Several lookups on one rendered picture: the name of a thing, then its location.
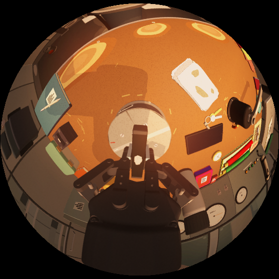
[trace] pen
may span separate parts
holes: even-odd
[[[59,100],[61,100],[61,98],[60,98],[60,99],[57,99],[57,100],[55,100],[55,101],[53,101],[53,102],[51,102],[50,104],[48,104],[47,106],[45,106],[45,107],[44,107],[43,109],[41,109],[40,111],[41,111],[41,112],[44,111],[45,109],[49,108],[51,105],[57,103]]]

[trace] orange table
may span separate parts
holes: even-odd
[[[172,79],[172,71],[187,58],[196,62],[218,89],[218,99],[207,111]],[[254,126],[233,129],[227,105],[236,97],[254,109],[257,92],[253,77],[257,75],[237,43],[208,23],[157,18],[123,25],[89,42],[57,74],[72,108],[53,130],[70,121],[78,138],[69,148],[80,161],[79,167],[88,170],[108,158],[120,159],[110,147],[108,131],[119,109],[133,101],[149,101],[165,114],[171,142],[157,162],[170,163],[178,171],[190,168],[195,172],[210,165],[213,174],[218,174],[221,160],[213,161],[213,154],[220,150],[221,157],[226,156],[254,132]],[[185,136],[206,129],[205,118],[219,108],[222,118],[209,126],[223,123],[222,142],[187,155]],[[258,114],[255,122],[261,117],[262,113]]]

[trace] playing card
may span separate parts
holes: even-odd
[[[190,58],[175,68],[171,76],[202,111],[207,111],[219,96],[218,89],[205,71]]]

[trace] blue folder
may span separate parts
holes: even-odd
[[[50,92],[54,90],[57,97],[53,100],[60,99],[58,102],[54,103],[50,107],[41,111],[44,107],[48,105],[47,97]],[[43,90],[38,103],[35,107],[35,113],[40,122],[40,125],[47,136],[51,133],[53,128],[63,117],[63,115],[72,107],[69,98],[67,97],[65,90],[60,82],[58,75],[55,73],[49,80],[45,89]]]

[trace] keyring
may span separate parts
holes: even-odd
[[[211,117],[210,117],[210,116],[207,116],[207,117],[205,118],[204,121],[205,121],[205,123],[208,125],[208,124],[211,122]]]

